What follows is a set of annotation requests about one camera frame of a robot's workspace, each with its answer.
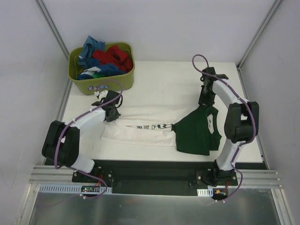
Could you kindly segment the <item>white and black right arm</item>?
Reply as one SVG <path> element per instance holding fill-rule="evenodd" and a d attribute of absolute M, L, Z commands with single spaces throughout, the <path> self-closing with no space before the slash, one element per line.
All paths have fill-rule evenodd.
<path fill-rule="evenodd" d="M 242 147 L 258 134 L 259 105 L 239 96 L 228 83 L 228 77 L 216 74 L 214 67 L 207 67 L 201 73 L 203 85 L 198 104 L 212 106 L 215 96 L 218 96 L 227 108 L 224 123 L 226 141 L 216 159 L 217 169 L 211 173 L 212 182 L 222 185 L 228 179 L 226 171 L 233 170 Z"/>

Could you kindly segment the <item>white green-sleeved Charlie Brown shirt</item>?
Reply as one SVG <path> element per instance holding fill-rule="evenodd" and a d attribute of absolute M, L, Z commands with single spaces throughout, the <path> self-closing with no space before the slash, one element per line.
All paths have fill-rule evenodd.
<path fill-rule="evenodd" d="M 208 156 L 220 146 L 218 110 L 213 106 L 153 105 L 124 107 L 106 124 L 101 139 L 119 144 L 175 147 L 177 151 Z"/>

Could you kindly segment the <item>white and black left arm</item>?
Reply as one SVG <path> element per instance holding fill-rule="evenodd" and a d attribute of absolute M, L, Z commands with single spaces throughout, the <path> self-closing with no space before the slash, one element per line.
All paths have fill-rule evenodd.
<path fill-rule="evenodd" d="M 65 166 L 82 171 L 88 182 L 98 179 L 98 165 L 80 153 L 80 137 L 96 125 L 117 120 L 120 117 L 118 108 L 123 103 L 122 94 L 113 90 L 97 91 L 95 95 L 97 101 L 86 112 L 69 122 L 53 121 L 42 147 L 42 155 L 57 168 Z"/>

